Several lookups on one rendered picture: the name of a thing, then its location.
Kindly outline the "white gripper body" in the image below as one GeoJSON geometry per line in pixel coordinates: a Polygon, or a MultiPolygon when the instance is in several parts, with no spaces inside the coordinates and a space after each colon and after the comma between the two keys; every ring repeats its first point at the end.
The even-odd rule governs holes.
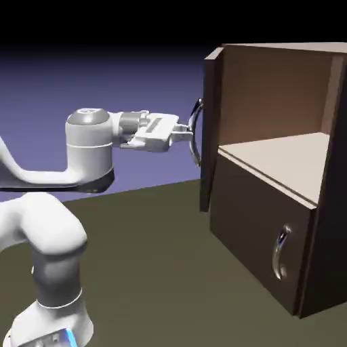
{"type": "Polygon", "coordinates": [[[171,135],[178,124],[179,116],[163,113],[149,113],[149,122],[140,127],[130,140],[120,145],[121,149],[146,152],[167,152],[171,146],[171,135]]]}

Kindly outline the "dark brown cabinet door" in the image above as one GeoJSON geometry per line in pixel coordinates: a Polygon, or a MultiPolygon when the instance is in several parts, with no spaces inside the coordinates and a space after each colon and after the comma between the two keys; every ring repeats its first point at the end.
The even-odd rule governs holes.
{"type": "Polygon", "coordinates": [[[292,315],[297,315],[316,207],[244,165],[218,155],[210,205],[212,233],[292,315]],[[286,276],[272,271],[282,225],[291,228],[281,254],[286,276]]]}
{"type": "Polygon", "coordinates": [[[208,212],[218,151],[224,48],[215,48],[203,65],[200,211],[208,212]]]}

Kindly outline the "dark brown wooden cabinet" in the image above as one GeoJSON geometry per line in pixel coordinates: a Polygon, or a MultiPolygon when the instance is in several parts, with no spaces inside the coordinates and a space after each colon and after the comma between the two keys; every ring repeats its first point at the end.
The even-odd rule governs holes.
{"type": "Polygon", "coordinates": [[[316,207],[294,316],[304,318],[343,304],[347,302],[347,43],[221,47],[216,165],[222,155],[316,207]]]}

